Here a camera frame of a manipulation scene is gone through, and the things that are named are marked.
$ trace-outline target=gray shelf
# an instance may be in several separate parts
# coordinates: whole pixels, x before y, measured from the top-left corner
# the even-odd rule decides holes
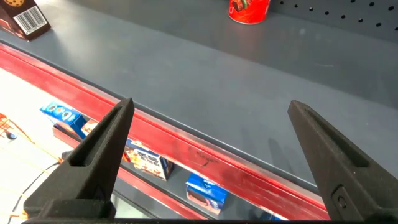
[[[179,202],[184,203],[188,207],[196,210],[198,213],[201,213],[207,218],[219,220],[258,220],[261,214],[264,212],[263,210],[257,208],[249,202],[233,194],[228,194],[228,198],[226,199],[222,211],[219,215],[216,215],[187,199],[185,183],[191,175],[189,171],[179,166],[175,166],[169,179],[167,181],[164,181],[158,177],[154,177],[153,175],[146,174],[145,172],[141,172],[135,169],[131,163],[122,161],[122,166],[130,171],[132,174],[143,178],[152,186],[158,188],[159,190],[163,191],[165,194],[173,197]]]
[[[129,185],[125,181],[117,178],[114,184],[114,194],[129,205],[138,209],[149,218],[161,218],[161,219],[183,219],[181,215],[175,213],[175,211],[167,208],[161,203],[157,202],[150,196],[137,190],[135,187]]]
[[[398,177],[397,44],[278,13],[244,26],[205,2],[40,2],[50,32],[0,39],[307,189],[292,99]]]

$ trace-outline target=barcode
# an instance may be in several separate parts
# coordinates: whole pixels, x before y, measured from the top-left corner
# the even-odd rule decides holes
[[[34,6],[25,12],[14,16],[14,20],[18,23],[26,35],[33,33],[35,30],[46,25],[47,23],[37,6]]]

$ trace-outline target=screw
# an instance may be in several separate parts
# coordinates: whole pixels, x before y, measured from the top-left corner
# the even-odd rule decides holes
[[[347,207],[347,202],[346,200],[343,198],[343,196],[339,196],[337,198],[338,204],[340,205],[341,208],[346,208]]]

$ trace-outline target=red can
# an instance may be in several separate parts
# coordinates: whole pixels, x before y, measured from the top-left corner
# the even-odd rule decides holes
[[[257,24],[266,18],[269,0],[230,0],[229,16],[243,24]]]

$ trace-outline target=snack package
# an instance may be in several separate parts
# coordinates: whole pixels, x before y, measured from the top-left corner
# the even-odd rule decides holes
[[[186,185],[189,200],[217,215],[220,214],[228,196],[225,189],[196,174],[191,174]]]
[[[152,152],[139,141],[127,139],[124,152],[123,159],[133,163],[134,168],[162,180],[167,180],[174,166],[172,162]]]
[[[84,139],[86,137],[86,134],[81,128],[87,121],[79,112],[55,102],[41,107],[40,110],[46,114],[55,125],[61,126],[72,136],[78,139]]]
[[[51,28],[34,0],[0,0],[0,27],[25,40]]]

